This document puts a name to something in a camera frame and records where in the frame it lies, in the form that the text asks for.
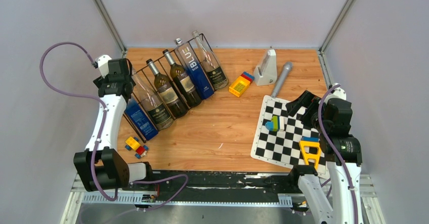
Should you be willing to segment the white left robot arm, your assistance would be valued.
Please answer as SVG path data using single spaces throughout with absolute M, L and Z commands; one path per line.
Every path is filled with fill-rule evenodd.
M 118 132 L 134 86 L 132 65 L 125 59 L 101 55 L 100 77 L 94 80 L 100 100 L 95 128 L 85 150 L 75 153 L 74 166 L 86 191 L 125 188 L 136 182 L 142 190 L 155 184 L 147 162 L 126 163 L 117 151 Z

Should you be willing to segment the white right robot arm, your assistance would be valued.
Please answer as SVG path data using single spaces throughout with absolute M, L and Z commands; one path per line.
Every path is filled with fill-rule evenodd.
M 314 166 L 295 165 L 289 178 L 290 188 L 304 194 L 315 223 L 363 223 L 360 199 L 362 149 L 358 139 L 350 134 L 351 106 L 340 84 L 333 85 L 321 98 L 304 91 L 286 104 L 288 116 L 294 116 L 302 107 L 306 109 L 298 120 L 317 130 L 326 159 L 332 201 L 317 182 Z

